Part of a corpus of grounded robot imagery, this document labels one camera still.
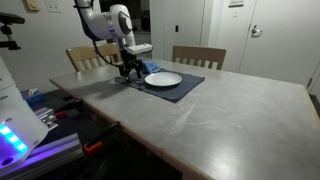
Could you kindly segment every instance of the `white cabinet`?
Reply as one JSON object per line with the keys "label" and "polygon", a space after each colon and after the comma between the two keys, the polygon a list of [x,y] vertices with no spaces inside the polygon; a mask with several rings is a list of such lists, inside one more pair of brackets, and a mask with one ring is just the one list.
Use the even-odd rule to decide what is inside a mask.
{"label": "white cabinet", "polygon": [[148,10],[150,10],[149,0],[140,0],[140,4],[141,4],[141,11],[148,11]]}
{"label": "white cabinet", "polygon": [[[134,32],[134,38],[136,40],[137,45],[144,44],[144,43],[152,44],[150,32],[136,31],[136,32]],[[151,52],[141,53],[141,54],[138,54],[138,57],[151,58],[152,54],[151,54]]]}
{"label": "white cabinet", "polygon": [[205,0],[151,0],[152,57],[171,61],[173,45],[201,44]]}

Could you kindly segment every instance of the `white robot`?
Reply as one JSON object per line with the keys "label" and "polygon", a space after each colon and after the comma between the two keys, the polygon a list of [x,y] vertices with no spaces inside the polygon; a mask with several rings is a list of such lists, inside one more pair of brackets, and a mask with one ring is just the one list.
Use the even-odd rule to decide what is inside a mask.
{"label": "white robot", "polygon": [[94,13],[93,0],[75,0],[74,7],[79,12],[85,34],[92,39],[95,47],[95,41],[116,39],[123,64],[112,65],[119,68],[120,75],[130,81],[129,74],[132,69],[135,69],[140,78],[142,65],[141,60],[136,59],[136,54],[149,52],[152,46],[136,45],[128,9],[123,5],[113,5],[110,7],[110,12]]}

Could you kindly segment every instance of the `wall outlet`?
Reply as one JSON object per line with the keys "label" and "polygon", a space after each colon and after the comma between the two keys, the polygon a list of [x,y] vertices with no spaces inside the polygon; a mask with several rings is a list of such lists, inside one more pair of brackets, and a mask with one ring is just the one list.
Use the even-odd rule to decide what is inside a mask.
{"label": "wall outlet", "polygon": [[61,13],[59,0],[45,0],[49,12]]}

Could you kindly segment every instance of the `wooden chair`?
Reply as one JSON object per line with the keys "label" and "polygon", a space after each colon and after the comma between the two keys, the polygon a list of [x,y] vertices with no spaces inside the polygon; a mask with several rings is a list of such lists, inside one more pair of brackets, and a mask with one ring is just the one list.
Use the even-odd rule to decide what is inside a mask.
{"label": "wooden chair", "polygon": [[[114,63],[120,61],[121,56],[117,44],[103,44],[97,46],[101,55],[109,62]],[[95,52],[93,46],[70,48],[67,49],[66,52],[77,72],[106,65],[106,63]]]}
{"label": "wooden chair", "polygon": [[193,64],[194,66],[201,67],[205,67],[208,64],[208,68],[210,69],[212,69],[213,63],[216,62],[218,63],[217,70],[221,70],[226,52],[225,49],[173,46],[172,62]]}

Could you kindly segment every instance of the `gray table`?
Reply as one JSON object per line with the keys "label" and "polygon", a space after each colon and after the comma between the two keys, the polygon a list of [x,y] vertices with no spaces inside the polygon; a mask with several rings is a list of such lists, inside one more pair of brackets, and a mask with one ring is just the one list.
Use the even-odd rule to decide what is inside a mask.
{"label": "gray table", "polygon": [[178,103],[116,83],[110,66],[51,82],[121,121],[184,179],[320,179],[319,118],[302,85],[156,62],[206,79]]}

